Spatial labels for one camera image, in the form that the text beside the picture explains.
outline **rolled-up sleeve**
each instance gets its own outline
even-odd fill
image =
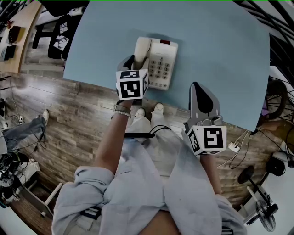
[[[222,227],[233,230],[234,235],[246,235],[243,217],[232,208],[230,202],[221,195],[215,195],[220,210]]]
[[[66,183],[60,190],[52,222],[52,234],[62,235],[81,211],[93,206],[102,207],[103,195],[114,174],[106,168],[79,167],[74,183]]]

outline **black fan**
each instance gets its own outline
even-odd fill
[[[271,204],[270,203],[270,196],[267,195],[267,197],[260,191],[260,189],[257,187],[257,185],[252,181],[251,176],[254,173],[254,167],[249,166],[246,169],[242,171],[242,173],[239,175],[238,178],[238,183],[239,184],[244,184],[248,180],[251,182],[253,187],[259,192],[259,194],[262,196],[263,200],[256,200],[256,212],[257,215],[254,216],[251,220],[247,222],[247,225],[252,224],[254,221],[256,221],[258,218],[260,219],[263,227],[268,232],[272,232],[276,228],[276,221],[275,218],[273,217],[273,214],[277,212],[278,207],[276,204]]]

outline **sneaker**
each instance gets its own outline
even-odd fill
[[[43,118],[45,119],[45,126],[47,126],[48,119],[49,119],[49,112],[47,109],[44,110]]]
[[[135,117],[137,117],[138,115],[145,116],[145,109],[139,108],[135,114]]]
[[[164,106],[163,106],[163,104],[158,103],[158,104],[155,106],[155,108],[154,108],[154,111],[157,111],[157,110],[163,114],[163,113],[164,113]]]

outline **white pants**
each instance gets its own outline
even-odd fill
[[[151,121],[142,115],[134,117],[133,123],[126,129],[126,133],[149,133],[157,125],[170,127],[160,111],[156,110],[151,114]],[[156,127],[152,132],[160,128],[162,126]],[[162,129],[156,132],[156,137],[138,141],[149,153],[165,183],[174,168],[180,150],[179,136],[169,129]]]

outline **power adapter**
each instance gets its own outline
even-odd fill
[[[234,144],[233,142],[229,143],[228,148],[234,152],[238,152],[240,147],[236,144]]]

